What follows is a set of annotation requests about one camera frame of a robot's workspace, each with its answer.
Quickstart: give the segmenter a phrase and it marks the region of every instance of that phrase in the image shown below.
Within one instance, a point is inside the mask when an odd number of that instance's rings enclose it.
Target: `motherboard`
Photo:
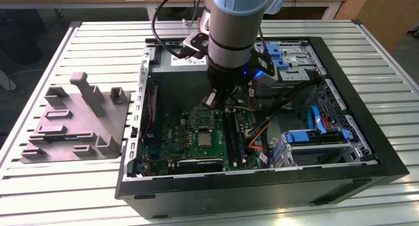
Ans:
[[[161,145],[149,147],[149,169],[156,176],[248,170],[257,157],[245,146],[244,131],[251,112],[204,107],[183,113],[165,113]]]

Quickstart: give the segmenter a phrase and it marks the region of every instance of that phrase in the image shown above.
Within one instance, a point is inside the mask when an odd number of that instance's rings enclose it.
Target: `slotted metal tabletop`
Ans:
[[[156,25],[161,37],[185,37],[193,28],[181,22]],[[124,201],[113,198],[120,158],[20,163],[20,152],[43,114],[47,105],[43,96],[51,85],[63,86],[68,92],[76,91],[69,85],[69,76],[72,72],[85,72],[89,83],[101,91],[113,86],[121,86],[125,91],[136,90],[144,41],[153,38],[149,22],[83,23],[68,29],[0,150],[0,225],[352,226],[418,223],[418,86],[363,25],[351,21],[264,21],[263,32],[265,36],[323,37],[408,167],[408,176],[366,190],[336,205],[147,221]]]

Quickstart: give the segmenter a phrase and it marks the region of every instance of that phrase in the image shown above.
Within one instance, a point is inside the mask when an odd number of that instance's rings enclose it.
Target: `open computer tower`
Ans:
[[[205,58],[148,41],[116,186],[144,218],[338,203],[408,174],[322,38],[265,41],[275,75],[213,111]]]

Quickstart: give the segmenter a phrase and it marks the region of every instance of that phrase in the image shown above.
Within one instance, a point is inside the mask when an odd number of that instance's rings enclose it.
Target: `ram slot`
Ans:
[[[229,128],[229,112],[224,112],[223,114],[223,126],[224,126],[224,137],[225,137],[225,146],[227,146],[227,154],[228,154],[228,163],[231,167],[237,166],[237,158],[235,152],[235,145],[231,136],[231,128]]]
[[[240,154],[240,148],[239,148],[239,139],[237,139],[237,126],[236,126],[236,119],[235,119],[235,114],[229,113],[228,116],[228,122],[229,122],[229,133],[231,133],[231,141],[232,141],[232,146],[233,146],[233,155],[236,156],[237,160],[237,165],[240,166],[243,161],[241,161],[241,154]]]
[[[237,147],[237,159],[243,164],[245,164],[245,153],[244,153],[244,146],[243,146],[243,138],[241,138],[241,132],[240,132],[240,125],[239,125],[239,119],[236,112],[233,112],[233,115],[231,116],[232,119],[232,134],[233,139]]]

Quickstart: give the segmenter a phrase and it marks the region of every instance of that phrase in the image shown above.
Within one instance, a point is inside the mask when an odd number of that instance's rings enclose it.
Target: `blue light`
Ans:
[[[255,78],[256,78],[256,77],[260,77],[261,74],[263,74],[263,71],[259,70],[259,71],[256,72],[256,74],[255,74]]]

